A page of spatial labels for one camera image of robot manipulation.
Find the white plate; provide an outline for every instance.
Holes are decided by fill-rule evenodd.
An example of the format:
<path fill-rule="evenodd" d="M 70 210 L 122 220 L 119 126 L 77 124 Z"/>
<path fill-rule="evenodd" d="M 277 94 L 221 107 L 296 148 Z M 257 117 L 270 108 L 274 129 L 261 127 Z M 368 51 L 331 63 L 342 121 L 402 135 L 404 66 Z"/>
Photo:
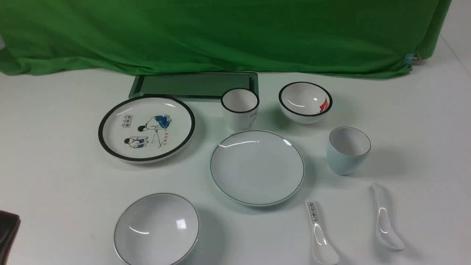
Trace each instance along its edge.
<path fill-rule="evenodd" d="M 123 212 L 114 229 L 114 247 L 130 265 L 176 264 L 195 246 L 199 228 L 198 214 L 187 199 L 157 193 Z"/>
<path fill-rule="evenodd" d="M 249 206 L 271 206 L 301 186 L 304 163 L 298 150 L 283 137 L 250 130 L 223 140 L 211 157 L 217 187 Z"/>
<path fill-rule="evenodd" d="M 148 95 L 127 100 L 103 118 L 98 138 L 111 155 L 133 163 L 168 158 L 188 143 L 195 116 L 178 99 Z"/>

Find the spoon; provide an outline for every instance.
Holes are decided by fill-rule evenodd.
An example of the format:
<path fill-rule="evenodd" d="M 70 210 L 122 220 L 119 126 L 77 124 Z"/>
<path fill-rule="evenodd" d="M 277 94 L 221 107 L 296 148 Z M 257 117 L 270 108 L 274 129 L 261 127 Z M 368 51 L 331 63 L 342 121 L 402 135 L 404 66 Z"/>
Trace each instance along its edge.
<path fill-rule="evenodd" d="M 371 187 L 375 194 L 376 205 L 378 206 L 376 236 L 385 246 L 394 250 L 404 250 L 404 242 L 402 242 L 396 232 L 394 232 L 391 223 L 389 222 L 388 211 L 386 209 L 387 198 L 384 192 L 384 187 L 376 183 L 373 183 Z"/>
<path fill-rule="evenodd" d="M 325 238 L 324 232 L 319 224 L 319 207 L 315 201 L 304 203 L 308 210 L 312 229 L 312 256 L 322 265 L 336 265 L 339 262 L 339 255 L 332 245 Z"/>

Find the light blue cup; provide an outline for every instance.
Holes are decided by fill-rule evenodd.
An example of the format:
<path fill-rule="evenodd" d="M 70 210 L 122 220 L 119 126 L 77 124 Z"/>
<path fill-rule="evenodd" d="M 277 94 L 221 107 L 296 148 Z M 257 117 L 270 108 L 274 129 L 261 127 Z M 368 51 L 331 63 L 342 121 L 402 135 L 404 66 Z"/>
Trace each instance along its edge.
<path fill-rule="evenodd" d="M 365 160 L 370 149 L 370 139 L 362 131 L 352 127 L 339 127 L 330 133 L 327 163 L 334 173 L 347 175 Z"/>

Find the black rim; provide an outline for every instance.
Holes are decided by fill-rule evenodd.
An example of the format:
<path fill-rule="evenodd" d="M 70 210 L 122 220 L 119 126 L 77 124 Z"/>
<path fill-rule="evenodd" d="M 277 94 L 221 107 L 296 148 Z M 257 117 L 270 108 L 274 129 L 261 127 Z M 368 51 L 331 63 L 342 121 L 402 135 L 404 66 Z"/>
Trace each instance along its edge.
<path fill-rule="evenodd" d="M 133 158 L 133 157 L 126 157 L 126 156 L 123 156 L 123 155 L 120 155 L 118 153 L 116 153 L 115 151 L 111 150 L 111 148 L 109 148 L 109 146 L 105 143 L 105 139 L 103 138 L 103 128 L 105 126 L 105 122 L 106 120 L 109 118 L 109 116 L 119 107 L 123 106 L 123 105 L 126 105 L 128 104 L 129 102 L 132 102 L 132 101 L 135 101 L 135 100 L 139 100 L 139 99 L 146 99 L 146 98 L 163 98 L 163 99 L 170 99 L 170 100 L 173 100 L 177 103 L 179 103 L 180 105 L 182 105 L 186 110 L 187 112 L 190 114 L 190 118 L 191 118 L 191 128 L 190 128 L 190 131 L 188 132 L 188 135 L 187 137 L 183 140 L 183 142 L 181 144 L 179 144 L 177 147 L 175 147 L 174 149 L 168 151 L 167 153 L 165 154 L 161 154 L 161 155 L 158 155 L 158 156 L 155 156 L 155 157 L 147 157 L 147 158 Z M 193 135 L 193 131 L 195 130 L 195 116 L 193 115 L 193 112 L 191 111 L 191 109 L 183 102 L 181 102 L 180 100 L 178 99 L 175 99 L 173 97 L 169 97 L 169 96 L 165 96 L 165 95 L 145 95 L 145 96 L 141 96 L 141 97 L 137 97 L 137 98 L 133 98 L 133 99 L 129 99 L 129 100 L 126 100 L 124 102 L 121 102 L 120 104 L 118 104 L 117 106 L 115 106 L 114 108 L 112 108 L 110 111 L 108 111 L 108 113 L 105 115 L 105 117 L 103 117 L 103 119 L 101 120 L 101 123 L 100 123 L 100 126 L 98 127 L 98 139 L 100 141 L 100 144 L 101 146 L 111 155 L 117 157 L 117 158 L 120 158 L 120 159 L 123 159 L 123 160 L 127 160 L 127 161 L 132 161 L 132 162 L 146 162 L 146 161 L 153 161 L 153 160 L 158 160 L 158 159 L 161 159 L 163 157 L 167 157 L 169 156 L 170 154 L 178 151 L 180 148 L 182 148 L 191 138 L 191 136 Z"/>
<path fill-rule="evenodd" d="M 296 111 L 293 111 L 291 109 L 289 109 L 284 103 L 283 101 L 281 100 L 281 94 L 283 94 L 283 91 L 285 88 L 287 88 L 288 86 L 292 85 L 292 84 L 298 84 L 298 83 L 305 83 L 305 84 L 311 84 L 311 85 L 314 85 L 316 87 L 319 87 L 320 89 L 324 90 L 324 92 L 327 94 L 327 96 L 329 97 L 329 106 L 327 107 L 327 109 L 323 112 L 320 112 L 320 113 L 317 113 L 317 114 L 302 114 L 302 113 L 298 113 Z M 330 93 L 325 90 L 322 86 L 318 85 L 318 84 L 314 84 L 314 83 L 310 83 L 310 82 L 293 82 L 293 83 L 289 83 L 287 84 L 286 86 L 284 86 L 281 90 L 280 90 L 280 93 L 278 94 L 278 100 L 280 101 L 281 103 L 281 106 L 283 106 L 285 109 L 287 109 L 289 112 L 293 112 L 294 114 L 296 115 L 300 115 L 300 116 L 305 116 L 305 117 L 315 117 L 315 116 L 319 116 L 319 115 L 322 115 L 324 113 L 326 113 L 327 111 L 330 110 L 330 108 L 332 107 L 332 104 L 333 104 L 333 101 L 332 101 L 332 96 L 330 95 Z"/>
<path fill-rule="evenodd" d="M 224 142 L 225 140 L 231 138 L 232 136 L 234 135 L 237 135 L 237 134 L 240 134 L 240 133 L 246 133 L 246 132 L 264 132 L 264 133 L 271 133 L 271 134 L 274 134 L 282 139 L 284 139 L 283 137 L 281 137 L 280 135 L 276 134 L 276 133 L 273 133 L 273 132 L 269 132 L 269 131 L 264 131 L 264 130 L 248 130 L 248 131 L 242 131 L 242 132 L 238 132 L 238 133 L 234 133 L 230 136 L 228 136 L 227 138 L 225 138 L 224 140 L 222 140 L 219 144 L 221 144 L 222 142 Z M 214 181 L 214 184 L 216 184 L 216 186 L 218 187 L 218 189 L 226 194 L 228 197 L 232 198 L 233 200 L 236 200 L 240 203 L 243 203 L 243 204 L 247 204 L 247 205 L 254 205 L 254 206 L 261 206 L 261 205 L 271 205 L 271 204 L 276 204 L 277 202 L 280 202 L 282 200 L 285 200 L 287 198 L 289 198 L 291 195 L 293 195 L 298 189 L 299 187 L 301 186 L 302 184 L 302 181 L 304 180 L 304 171 L 305 171 L 305 168 L 304 168 L 304 161 L 302 160 L 302 156 L 301 154 L 299 153 L 298 149 L 292 144 L 291 145 L 294 150 L 296 150 L 296 152 L 298 152 L 298 155 L 299 157 L 301 158 L 301 163 L 302 163 L 302 177 L 301 177 L 301 180 L 299 181 L 299 184 L 298 186 L 293 190 L 293 192 L 291 192 L 288 196 L 284 197 L 283 199 L 279 199 L 277 201 L 274 201 L 274 202 L 269 202 L 269 203 L 250 203 L 250 202 L 246 202 L 246 201 L 242 201 L 242 200 L 238 200 L 232 196 L 230 196 L 229 194 L 227 194 L 225 191 L 223 191 L 223 189 L 221 189 L 221 187 L 218 185 L 218 183 L 216 182 L 216 180 L 214 179 L 214 175 L 212 174 L 212 158 L 214 157 L 214 153 L 216 152 L 216 150 L 218 149 L 219 145 L 214 149 L 214 151 L 212 152 L 212 155 L 211 155 L 211 161 L 210 161 L 210 164 L 209 164 L 209 167 L 210 167 L 210 171 L 211 171 L 211 177 L 212 177 L 212 180 Z"/>
<path fill-rule="evenodd" d="M 236 90 L 236 89 L 247 90 L 247 91 L 249 91 L 250 93 L 254 94 L 255 97 L 257 98 L 257 104 L 255 105 L 255 107 L 253 107 L 253 108 L 251 108 L 251 109 L 249 109 L 249 110 L 247 110 L 247 111 L 234 111 L 234 110 L 229 109 L 226 105 L 224 105 L 224 101 L 223 101 L 224 96 L 225 96 L 228 92 L 231 92 L 232 90 Z M 259 104 L 260 104 L 260 99 L 259 99 L 259 97 L 257 96 L 257 94 L 255 94 L 254 92 L 252 92 L 252 91 L 250 91 L 250 90 L 248 90 L 248 89 L 245 89 L 245 88 L 233 88 L 233 89 L 229 89 L 228 91 L 224 92 L 224 94 L 222 94 L 222 97 L 221 97 L 221 105 L 222 105 L 225 109 L 227 109 L 228 111 L 233 112 L 233 113 L 247 113 L 247 112 L 251 112 L 251 111 L 253 111 L 254 109 L 256 109 L 256 108 L 259 106 Z"/>
<path fill-rule="evenodd" d="M 135 203 L 137 203 L 138 201 L 142 200 L 142 199 L 145 199 L 147 197 L 150 197 L 150 196 L 154 196 L 154 195 L 163 195 L 163 194 L 169 194 L 169 195 L 174 195 L 174 196 L 177 196 L 177 197 L 180 197 L 182 199 L 184 199 L 185 201 L 187 201 L 191 207 L 193 207 L 193 210 L 195 211 L 196 213 L 196 218 L 198 218 L 198 231 L 196 232 L 196 238 L 195 238 L 195 241 L 193 242 L 193 245 L 191 245 L 191 248 L 185 253 L 185 255 L 183 255 L 183 257 L 181 257 L 179 260 L 175 261 L 174 263 L 170 264 L 170 265 L 174 265 L 174 264 L 177 264 L 178 262 L 180 262 L 180 260 L 184 259 L 188 253 L 190 253 L 190 251 L 195 247 L 195 244 L 196 242 L 198 241 L 198 236 L 200 235 L 200 216 L 198 215 L 198 212 L 196 210 L 196 208 L 193 206 L 193 204 L 187 200 L 185 197 L 183 196 L 180 196 L 178 194 L 175 194 L 175 193 L 169 193 L 169 192 L 163 192 L 163 193 L 155 193 L 155 194 L 150 194 L 150 195 L 147 195 L 147 196 L 144 196 L 140 199 L 138 199 L 137 201 L 133 202 L 131 205 L 129 205 L 126 210 L 124 210 L 124 212 L 119 216 L 119 219 L 118 221 L 116 222 L 116 226 L 114 226 L 114 235 L 113 235 L 113 241 L 114 241 L 114 249 L 116 250 L 116 253 L 118 254 L 119 258 L 124 261 L 125 263 L 129 264 L 129 265 L 133 265 L 131 263 L 129 263 L 128 261 L 126 261 L 122 256 L 121 254 L 119 253 L 118 251 L 118 248 L 116 247 L 116 228 L 118 227 L 118 223 L 119 223 L 119 220 L 121 220 L 121 217 L 122 215 L 131 207 L 133 206 Z"/>

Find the white bowl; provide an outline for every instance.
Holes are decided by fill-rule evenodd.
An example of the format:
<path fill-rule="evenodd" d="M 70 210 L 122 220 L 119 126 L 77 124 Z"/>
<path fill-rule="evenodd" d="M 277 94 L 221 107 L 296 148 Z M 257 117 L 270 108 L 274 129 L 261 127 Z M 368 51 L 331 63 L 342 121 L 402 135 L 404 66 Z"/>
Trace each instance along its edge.
<path fill-rule="evenodd" d="M 193 249 L 199 228 L 198 214 L 187 199 L 157 193 L 123 212 L 114 229 L 114 247 L 129 265 L 172 265 Z"/>
<path fill-rule="evenodd" d="M 224 139 L 212 154 L 210 168 L 221 192 L 252 207 L 287 200 L 304 177 L 298 150 L 285 138 L 259 130 L 238 132 Z"/>
<path fill-rule="evenodd" d="M 278 94 L 281 111 L 291 120 L 311 124 L 319 121 L 332 107 L 332 96 L 320 85 L 294 82 Z"/>

